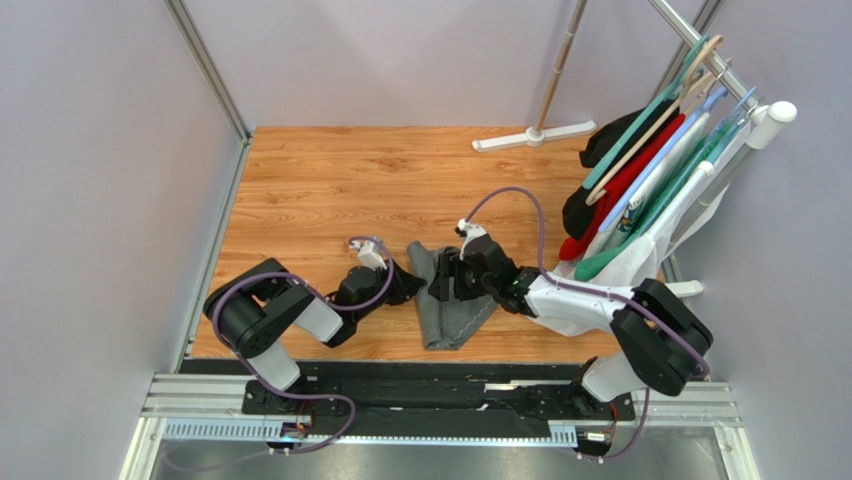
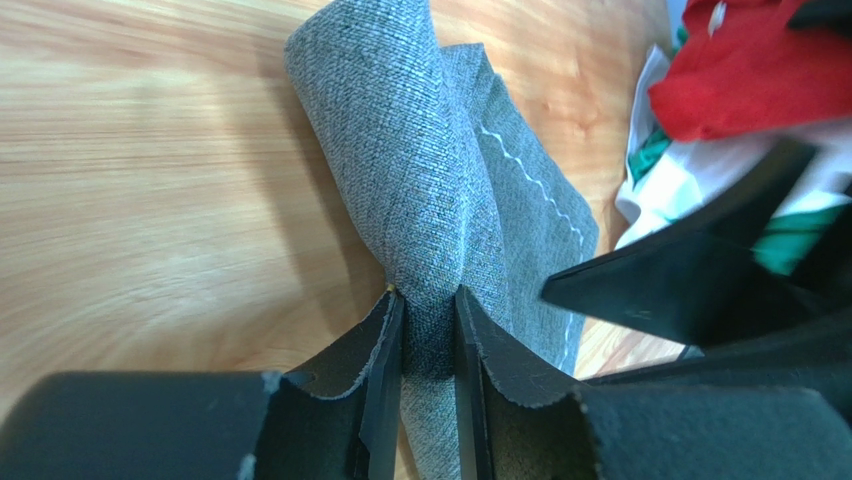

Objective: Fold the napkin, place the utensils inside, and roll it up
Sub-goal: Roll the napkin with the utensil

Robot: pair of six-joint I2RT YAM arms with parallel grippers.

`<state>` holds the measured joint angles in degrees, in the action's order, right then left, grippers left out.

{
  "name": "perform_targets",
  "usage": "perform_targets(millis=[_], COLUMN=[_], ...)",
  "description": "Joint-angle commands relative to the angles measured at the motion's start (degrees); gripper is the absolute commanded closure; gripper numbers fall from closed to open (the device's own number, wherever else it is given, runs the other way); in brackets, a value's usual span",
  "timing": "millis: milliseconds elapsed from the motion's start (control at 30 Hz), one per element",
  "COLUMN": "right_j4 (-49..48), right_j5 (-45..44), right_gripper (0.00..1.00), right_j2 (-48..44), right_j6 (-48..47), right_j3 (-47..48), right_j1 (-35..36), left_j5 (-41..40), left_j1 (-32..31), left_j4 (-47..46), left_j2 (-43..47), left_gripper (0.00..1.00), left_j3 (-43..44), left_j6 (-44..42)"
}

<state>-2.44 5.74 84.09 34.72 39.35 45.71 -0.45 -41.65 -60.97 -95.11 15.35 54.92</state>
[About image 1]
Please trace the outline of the grey felt napkin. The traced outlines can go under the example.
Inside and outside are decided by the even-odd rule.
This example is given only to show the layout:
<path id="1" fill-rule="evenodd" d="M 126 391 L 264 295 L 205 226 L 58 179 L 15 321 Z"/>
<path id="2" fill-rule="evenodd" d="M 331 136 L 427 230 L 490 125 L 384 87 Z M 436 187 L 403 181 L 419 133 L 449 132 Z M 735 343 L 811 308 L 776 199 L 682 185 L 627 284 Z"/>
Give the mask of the grey felt napkin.
<path id="1" fill-rule="evenodd" d="M 447 246 L 428 250 L 421 242 L 407 246 L 407 254 L 414 274 L 427 281 L 435 279 L 439 256 L 445 251 L 456 253 L 457 247 Z M 415 303 L 418 313 L 423 347 L 427 351 L 459 350 L 497 310 L 490 296 L 461 301 L 454 294 L 441 302 L 421 289 Z"/>

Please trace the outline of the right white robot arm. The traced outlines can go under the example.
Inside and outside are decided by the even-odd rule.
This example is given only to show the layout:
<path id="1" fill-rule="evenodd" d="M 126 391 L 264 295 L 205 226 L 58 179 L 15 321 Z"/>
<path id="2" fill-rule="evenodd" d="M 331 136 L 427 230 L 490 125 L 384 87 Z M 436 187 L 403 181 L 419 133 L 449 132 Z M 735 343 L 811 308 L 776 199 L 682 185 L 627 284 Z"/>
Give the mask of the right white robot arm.
<path id="1" fill-rule="evenodd" d="M 430 265 L 428 293 L 441 306 L 483 300 L 564 336 L 588 330 L 612 335 L 619 352 L 589 359 L 570 383 L 573 397 L 589 405 L 639 389 L 676 397 L 707 371 L 713 334 L 657 279 L 627 287 L 561 279 L 516 265 L 489 234 L 442 249 Z"/>

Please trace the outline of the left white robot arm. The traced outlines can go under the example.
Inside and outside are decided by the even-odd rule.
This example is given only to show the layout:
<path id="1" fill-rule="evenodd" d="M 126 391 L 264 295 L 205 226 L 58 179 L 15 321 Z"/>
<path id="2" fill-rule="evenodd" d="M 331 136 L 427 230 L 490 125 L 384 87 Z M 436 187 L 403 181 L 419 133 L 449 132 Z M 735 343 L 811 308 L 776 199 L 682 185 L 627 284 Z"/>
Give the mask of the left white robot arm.
<path id="1" fill-rule="evenodd" d="M 351 268 L 335 291 L 320 295 L 269 258 L 214 290 L 203 304 L 203 315 L 267 391 L 295 400 L 304 394 L 298 387 L 300 368 L 280 342 L 288 328 L 296 326 L 336 348 L 373 311 L 411 301 L 425 286 L 424 279 L 383 261 Z"/>

